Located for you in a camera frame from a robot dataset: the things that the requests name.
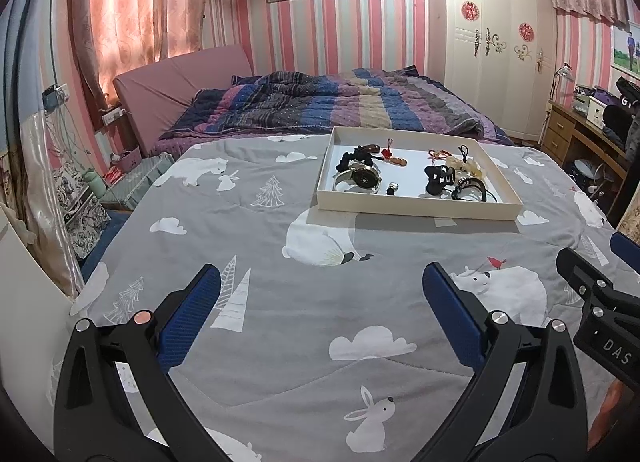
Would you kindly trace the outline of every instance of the wooden desk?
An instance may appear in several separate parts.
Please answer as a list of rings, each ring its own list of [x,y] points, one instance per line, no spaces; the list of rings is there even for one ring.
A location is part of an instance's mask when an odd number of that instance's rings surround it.
[[[613,189],[618,191],[628,169],[625,152],[583,116],[556,102],[549,102],[551,113],[542,138],[542,151],[561,168],[576,158],[592,158],[596,164],[604,162],[617,177]]]

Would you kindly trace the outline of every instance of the wardrobe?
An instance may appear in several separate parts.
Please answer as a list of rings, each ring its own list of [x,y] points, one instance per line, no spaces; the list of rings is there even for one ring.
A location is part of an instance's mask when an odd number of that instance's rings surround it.
[[[551,0],[429,0],[427,75],[510,137],[538,140],[556,61]]]

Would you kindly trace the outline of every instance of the pink basket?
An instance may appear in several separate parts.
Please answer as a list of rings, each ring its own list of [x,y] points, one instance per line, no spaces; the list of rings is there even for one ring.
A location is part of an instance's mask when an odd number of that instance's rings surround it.
[[[116,162],[114,166],[118,166],[118,168],[120,168],[124,173],[128,173],[142,161],[139,146],[135,147],[135,149],[130,152],[123,152],[123,154],[124,156]]]

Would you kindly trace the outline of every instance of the silver screw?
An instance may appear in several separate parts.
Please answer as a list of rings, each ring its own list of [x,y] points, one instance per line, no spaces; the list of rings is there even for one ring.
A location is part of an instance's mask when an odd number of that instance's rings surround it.
[[[566,330],[566,326],[559,319],[555,319],[551,322],[551,328],[556,332],[564,332]]]
[[[493,320],[494,323],[497,323],[498,325],[504,325],[509,320],[509,316],[507,316],[501,310],[498,310],[491,314],[491,319]]]
[[[135,321],[137,325],[149,323],[151,321],[151,312],[148,310],[141,310],[133,317],[133,321]]]
[[[78,323],[76,323],[76,330],[78,332],[84,332],[89,328],[90,324],[91,322],[88,319],[81,319],[80,321],[78,321]]]

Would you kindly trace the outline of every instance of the pink headboard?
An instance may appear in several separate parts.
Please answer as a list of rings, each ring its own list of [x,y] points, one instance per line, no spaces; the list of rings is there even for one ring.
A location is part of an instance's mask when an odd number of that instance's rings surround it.
[[[148,156],[158,137],[180,118],[198,90],[229,88],[232,75],[253,75],[239,45],[199,50],[116,76],[113,85],[143,155]]]

